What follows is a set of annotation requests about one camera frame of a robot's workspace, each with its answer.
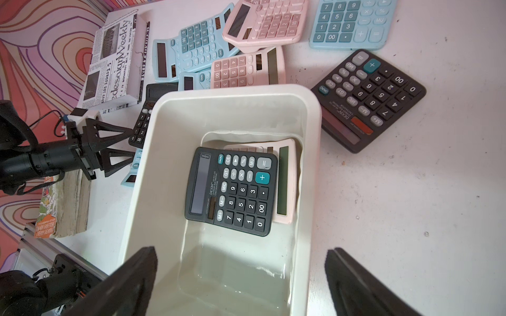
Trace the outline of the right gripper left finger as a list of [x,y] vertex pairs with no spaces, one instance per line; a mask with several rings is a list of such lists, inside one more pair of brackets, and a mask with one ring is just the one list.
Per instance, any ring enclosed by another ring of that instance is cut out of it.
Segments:
[[155,247],[143,247],[64,314],[146,315],[157,269]]

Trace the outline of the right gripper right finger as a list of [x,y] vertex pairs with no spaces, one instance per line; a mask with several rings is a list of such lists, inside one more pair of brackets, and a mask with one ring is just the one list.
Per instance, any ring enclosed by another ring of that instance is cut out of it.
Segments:
[[337,315],[418,315],[342,248],[328,250],[325,275]]

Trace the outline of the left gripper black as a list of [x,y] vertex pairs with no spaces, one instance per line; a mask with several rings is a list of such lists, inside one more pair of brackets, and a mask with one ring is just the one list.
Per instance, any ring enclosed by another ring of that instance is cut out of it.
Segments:
[[[109,177],[134,161],[134,151],[108,148],[133,136],[133,129],[93,118],[85,120],[82,133],[79,133],[76,122],[68,122],[65,128],[66,137],[72,142],[69,149],[88,180],[96,179],[96,169],[101,169],[104,176]],[[112,132],[115,135],[101,137],[100,131]]]

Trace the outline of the pink calculator front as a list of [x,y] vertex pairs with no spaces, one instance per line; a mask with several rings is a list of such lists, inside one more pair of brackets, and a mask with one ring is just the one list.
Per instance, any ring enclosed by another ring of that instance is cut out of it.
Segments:
[[290,225],[296,211],[298,167],[296,143],[292,138],[276,142],[232,144],[226,150],[274,154],[278,158],[278,189],[273,221]]

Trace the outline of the black calculator front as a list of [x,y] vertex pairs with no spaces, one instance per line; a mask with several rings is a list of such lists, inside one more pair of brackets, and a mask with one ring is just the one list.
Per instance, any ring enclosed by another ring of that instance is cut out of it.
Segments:
[[265,237],[277,204],[277,179],[274,154],[198,147],[184,215],[189,221]]

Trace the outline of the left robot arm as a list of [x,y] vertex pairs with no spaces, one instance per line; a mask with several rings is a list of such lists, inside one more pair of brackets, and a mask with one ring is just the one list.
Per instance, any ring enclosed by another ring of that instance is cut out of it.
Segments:
[[12,102],[1,101],[1,191],[22,196],[31,180],[56,176],[61,181],[77,170],[94,180],[97,169],[111,176],[134,160],[134,152],[113,148],[132,137],[133,129],[86,118],[81,128],[66,122],[65,131],[65,139],[41,144]]

